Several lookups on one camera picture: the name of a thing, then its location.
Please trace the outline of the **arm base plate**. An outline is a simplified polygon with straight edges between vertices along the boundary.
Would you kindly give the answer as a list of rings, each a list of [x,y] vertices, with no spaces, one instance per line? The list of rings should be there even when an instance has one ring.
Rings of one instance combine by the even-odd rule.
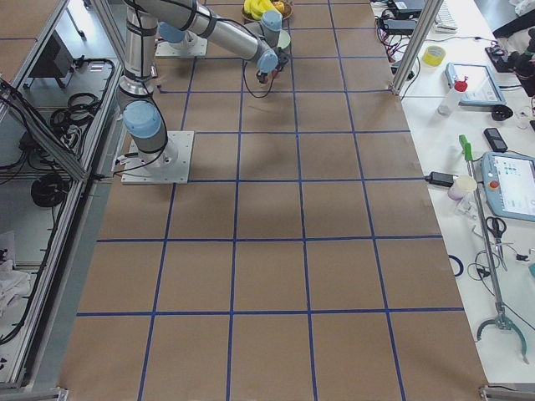
[[[207,40],[194,37],[191,41],[184,39],[179,43],[163,41],[157,44],[155,56],[157,58],[205,58]]]
[[[167,146],[154,162],[158,153],[139,152],[131,141],[129,152],[135,156],[125,160],[126,172],[121,175],[121,182],[124,185],[187,184],[194,136],[193,131],[169,131]]]

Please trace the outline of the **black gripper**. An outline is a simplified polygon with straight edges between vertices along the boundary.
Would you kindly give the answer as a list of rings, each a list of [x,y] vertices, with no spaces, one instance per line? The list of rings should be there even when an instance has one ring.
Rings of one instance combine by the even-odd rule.
[[[278,56],[276,70],[283,70],[290,59],[291,50],[289,48],[277,47],[276,55]]]

